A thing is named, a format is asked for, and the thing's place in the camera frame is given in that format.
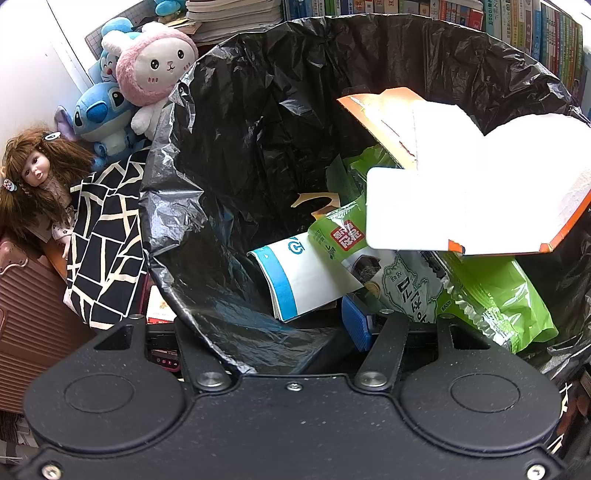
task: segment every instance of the white and blue paper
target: white and blue paper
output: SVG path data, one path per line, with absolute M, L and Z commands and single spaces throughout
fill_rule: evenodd
M 249 255 L 256 258 L 267 278 L 273 313 L 282 322 L 362 287 L 341 264 L 312 246 L 308 232 L 257 248 Z

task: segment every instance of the stack of books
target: stack of books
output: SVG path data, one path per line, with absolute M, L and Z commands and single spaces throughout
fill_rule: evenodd
M 477 30 L 482 28 L 483 7 L 479 0 L 284 0 L 288 20 L 324 15 L 416 14 L 447 20 Z
M 583 28 L 551 0 L 485 0 L 489 35 L 554 73 L 575 97 L 583 75 Z
M 187 19 L 200 22 L 191 39 L 200 46 L 221 42 L 239 32 L 265 31 L 283 20 L 281 1 L 187 1 Z

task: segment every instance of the green snack package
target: green snack package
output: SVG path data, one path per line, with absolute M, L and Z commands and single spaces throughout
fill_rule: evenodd
M 364 190 L 370 168 L 397 167 L 381 145 L 338 160 L 359 190 Z M 343 181 L 342 172 L 340 179 L 350 198 L 351 183 Z M 308 232 L 313 245 L 341 263 L 385 307 L 415 322 L 434 322 L 437 315 L 451 313 L 513 353 L 532 341 L 545 342 L 558 335 L 550 312 L 515 257 L 370 248 L 365 241 L 364 194 L 316 220 Z

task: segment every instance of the screw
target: screw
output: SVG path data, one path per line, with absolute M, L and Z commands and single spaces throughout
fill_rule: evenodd
M 290 392 L 299 392 L 303 390 L 304 385 L 302 385 L 301 383 L 290 382 L 285 387 Z
M 544 465 L 536 464 L 527 469 L 527 480 L 542 480 L 546 474 Z
M 359 375 L 359 383 L 361 383 L 364 387 L 383 387 L 386 383 L 388 383 L 388 378 L 386 378 L 386 375 L 380 372 L 363 372 Z
M 221 387 L 224 380 L 224 376 L 220 372 L 204 372 L 197 377 L 199 385 L 209 388 Z
M 61 478 L 60 468 L 52 463 L 44 465 L 43 468 L 41 468 L 41 474 L 43 477 L 47 478 L 47 480 L 60 480 Z

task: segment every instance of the stuffed toy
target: stuffed toy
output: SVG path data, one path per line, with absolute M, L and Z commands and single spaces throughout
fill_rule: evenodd
M 135 107 L 115 82 L 97 83 L 85 91 L 76 104 L 74 134 L 94 142 L 95 153 L 104 163 L 128 158 L 135 144 L 129 122 Z
M 100 29 L 100 34 L 104 37 L 107 33 L 116 30 L 125 33 L 130 39 L 135 39 L 141 35 L 141 32 L 134 32 L 134 26 L 129 19 L 125 17 L 116 17 L 109 20 L 103 28 Z M 116 82 L 116 66 L 119 57 L 112 53 L 103 50 L 100 54 L 100 78 L 103 82 Z
M 0 223 L 19 237 L 38 226 L 39 215 L 52 222 L 53 238 L 67 258 L 74 225 L 70 185 L 90 173 L 94 155 L 60 132 L 31 128 L 11 138 L 0 167 Z
M 181 2 L 177 0 L 154 0 L 156 2 L 156 15 L 166 17 L 181 10 Z
M 145 24 L 135 40 L 123 32 L 111 31 L 103 37 L 102 45 L 119 56 L 116 76 L 123 96 L 141 107 L 131 128 L 153 140 L 160 111 L 178 80 L 197 59 L 197 47 L 184 33 L 158 22 Z

